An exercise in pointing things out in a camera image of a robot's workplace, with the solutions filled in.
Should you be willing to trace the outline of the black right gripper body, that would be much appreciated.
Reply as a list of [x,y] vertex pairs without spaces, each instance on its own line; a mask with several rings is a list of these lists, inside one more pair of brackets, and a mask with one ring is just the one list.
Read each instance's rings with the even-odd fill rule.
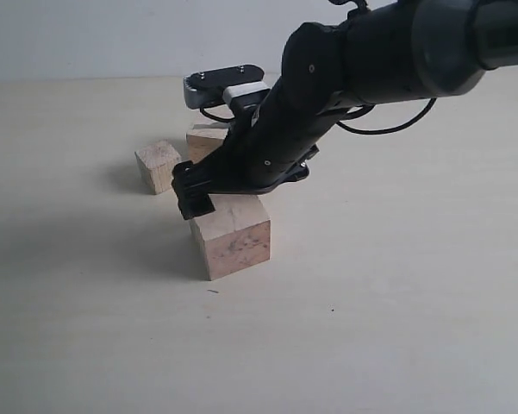
[[209,193],[263,194],[353,107],[347,99],[346,32],[305,22],[287,40],[281,73],[264,100],[234,114],[221,148],[206,159]]

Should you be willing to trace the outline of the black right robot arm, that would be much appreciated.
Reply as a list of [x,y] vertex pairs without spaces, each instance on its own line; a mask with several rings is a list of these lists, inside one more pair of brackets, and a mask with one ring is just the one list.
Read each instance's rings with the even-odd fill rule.
[[274,85],[256,65],[194,72],[188,108],[231,111],[222,144],[184,161],[172,187],[185,219],[215,194],[263,195],[309,176],[318,141],[382,104],[461,96],[487,72],[518,66],[518,1],[358,1],[337,25],[305,22],[286,41]]

